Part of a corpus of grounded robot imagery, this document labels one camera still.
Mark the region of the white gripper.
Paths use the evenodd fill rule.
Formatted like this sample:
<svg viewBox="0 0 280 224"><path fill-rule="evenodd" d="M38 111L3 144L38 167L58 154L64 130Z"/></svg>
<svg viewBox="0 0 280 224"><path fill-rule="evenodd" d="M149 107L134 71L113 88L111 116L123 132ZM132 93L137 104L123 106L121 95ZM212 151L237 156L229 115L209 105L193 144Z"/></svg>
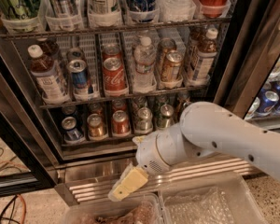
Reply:
<svg viewBox="0 0 280 224"><path fill-rule="evenodd" d="M125 168L108 193L108 198L112 202L120 202L142 188L148 182L148 174L157 175L170 170L168 132L156 131L148 135L135 136L133 142L137 145L135 157L139 166L130 163Z"/></svg>

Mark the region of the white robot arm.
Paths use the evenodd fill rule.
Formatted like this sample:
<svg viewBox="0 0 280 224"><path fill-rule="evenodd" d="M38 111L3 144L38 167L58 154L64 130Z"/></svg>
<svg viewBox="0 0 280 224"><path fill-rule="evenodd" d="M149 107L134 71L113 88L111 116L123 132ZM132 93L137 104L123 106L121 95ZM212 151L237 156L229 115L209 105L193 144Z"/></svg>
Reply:
<svg viewBox="0 0 280 224"><path fill-rule="evenodd" d="M151 175L214 153L241 158L280 181L280 133L255 126L213 103L193 103L182 112L178 123L136 136L133 142L137 145L137 164L128 165L109 191L113 202L142 188Z"/></svg>

